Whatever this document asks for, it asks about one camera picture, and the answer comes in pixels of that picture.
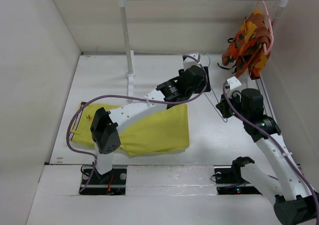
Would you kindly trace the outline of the blue wire hanger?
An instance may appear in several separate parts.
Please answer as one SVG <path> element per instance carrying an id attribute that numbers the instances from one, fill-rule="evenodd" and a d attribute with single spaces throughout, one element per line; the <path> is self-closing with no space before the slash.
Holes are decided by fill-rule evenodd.
<path id="1" fill-rule="evenodd" d="M 210 67 L 211 65 L 211 58 L 210 58 L 210 55 L 208 53 L 205 54 L 207 57 L 208 57 L 208 65 L 207 65 L 207 68 Z M 216 100 L 216 102 L 218 103 L 219 100 L 216 96 L 216 93 L 214 92 L 213 88 L 211 87 L 211 92 L 213 93 L 214 95 L 214 98 Z M 213 102 L 210 100 L 210 98 L 206 95 L 205 96 L 207 98 L 207 100 L 209 101 L 209 103 L 213 106 L 213 108 L 215 109 L 216 113 L 218 114 L 218 116 L 221 118 L 221 120 L 224 122 L 224 123 L 227 123 L 228 122 L 228 119 L 227 118 L 223 118 L 221 113 L 219 112 L 219 110 L 216 108 L 216 106 L 213 104 Z"/>

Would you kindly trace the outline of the yellow-green trousers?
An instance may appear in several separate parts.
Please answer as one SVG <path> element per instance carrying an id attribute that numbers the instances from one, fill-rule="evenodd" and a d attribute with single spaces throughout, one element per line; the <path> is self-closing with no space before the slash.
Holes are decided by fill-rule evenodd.
<path id="1" fill-rule="evenodd" d="M 106 111 L 115 105 L 92 103 L 84 108 L 72 123 L 69 141 L 93 148 L 90 127 L 99 108 Z M 189 147 L 188 110 L 186 104 L 151 114 L 119 134 L 120 150 L 130 157 L 155 153 L 172 153 Z"/>

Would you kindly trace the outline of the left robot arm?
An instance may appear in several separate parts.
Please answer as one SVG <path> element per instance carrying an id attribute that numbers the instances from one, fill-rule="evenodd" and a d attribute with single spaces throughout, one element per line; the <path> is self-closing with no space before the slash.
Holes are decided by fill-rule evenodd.
<path id="1" fill-rule="evenodd" d="M 193 65 L 180 70 L 179 76 L 158 85 L 141 100 L 109 111 L 100 108 L 95 112 L 90 131 L 97 156 L 94 178 L 106 183 L 113 168 L 112 153 L 121 145 L 119 134 L 143 118 L 186 102 L 197 92 L 204 92 L 208 75 L 204 68 Z"/>

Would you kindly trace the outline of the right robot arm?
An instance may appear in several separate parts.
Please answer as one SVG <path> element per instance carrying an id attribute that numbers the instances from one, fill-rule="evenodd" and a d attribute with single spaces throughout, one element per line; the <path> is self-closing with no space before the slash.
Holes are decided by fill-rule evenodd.
<path id="1" fill-rule="evenodd" d="M 232 161 L 230 176 L 252 184 L 273 206 L 283 225 L 298 225 L 319 219 L 319 194 L 299 170 L 288 151 L 274 118 L 264 113 L 263 96 L 257 89 L 241 92 L 223 87 L 217 109 L 224 118 L 241 120 L 245 132 L 268 160 L 275 178 L 264 173 L 250 157 Z"/>

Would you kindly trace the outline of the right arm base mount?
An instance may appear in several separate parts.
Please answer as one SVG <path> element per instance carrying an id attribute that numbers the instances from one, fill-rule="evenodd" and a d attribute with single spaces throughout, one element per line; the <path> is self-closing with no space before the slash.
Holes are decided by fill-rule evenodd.
<path id="1" fill-rule="evenodd" d="M 218 195 L 260 195 L 261 193 L 249 182 L 233 174 L 228 166 L 214 166 L 214 174 L 210 177 L 216 185 Z"/>

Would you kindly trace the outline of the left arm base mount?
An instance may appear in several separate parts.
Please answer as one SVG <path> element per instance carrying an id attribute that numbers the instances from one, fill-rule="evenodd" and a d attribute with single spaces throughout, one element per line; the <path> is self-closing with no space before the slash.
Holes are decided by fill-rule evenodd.
<path id="1" fill-rule="evenodd" d="M 80 195 L 88 196 L 123 196 L 126 194 L 127 166 L 115 166 L 105 175 L 94 172 L 89 180 L 92 166 L 83 165 L 79 187 Z"/>

